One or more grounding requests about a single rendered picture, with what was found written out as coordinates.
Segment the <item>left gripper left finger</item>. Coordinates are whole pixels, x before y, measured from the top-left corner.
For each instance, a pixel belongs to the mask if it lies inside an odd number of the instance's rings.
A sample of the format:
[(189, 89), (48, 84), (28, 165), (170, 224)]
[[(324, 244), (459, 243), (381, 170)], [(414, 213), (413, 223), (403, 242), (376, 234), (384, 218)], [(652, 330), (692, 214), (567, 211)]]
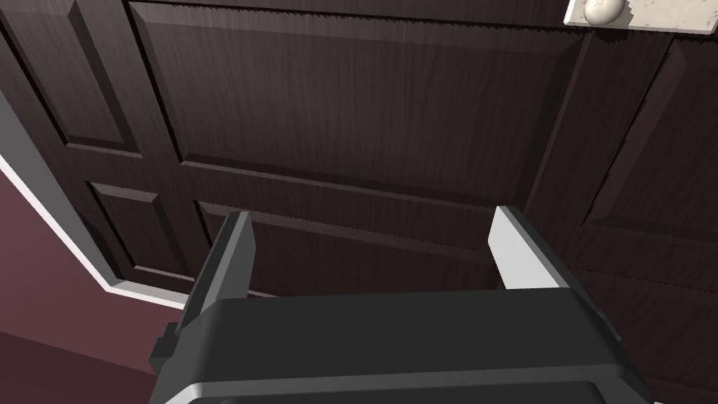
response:
[(230, 213), (187, 299), (175, 328), (177, 336), (215, 302), (247, 297), (255, 254), (250, 213)]

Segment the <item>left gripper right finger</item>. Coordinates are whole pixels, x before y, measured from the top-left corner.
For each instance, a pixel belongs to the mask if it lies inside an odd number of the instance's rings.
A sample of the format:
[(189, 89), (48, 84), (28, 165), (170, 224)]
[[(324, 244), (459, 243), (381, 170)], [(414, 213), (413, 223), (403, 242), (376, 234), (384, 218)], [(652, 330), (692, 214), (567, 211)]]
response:
[(487, 239), (508, 290), (568, 288), (587, 302), (614, 337), (621, 337), (603, 311), (515, 206), (497, 206)]

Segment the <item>dark brown panelled door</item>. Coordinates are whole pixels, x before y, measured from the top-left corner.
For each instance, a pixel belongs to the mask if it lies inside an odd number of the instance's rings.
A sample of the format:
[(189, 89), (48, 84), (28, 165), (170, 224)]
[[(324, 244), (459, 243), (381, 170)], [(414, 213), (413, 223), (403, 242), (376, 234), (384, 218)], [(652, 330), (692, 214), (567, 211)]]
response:
[(495, 288), (519, 208), (659, 402), (718, 404), (718, 4), (707, 34), (582, 0), (0, 0), (0, 92), (113, 294), (180, 305), (224, 216), (252, 291)]

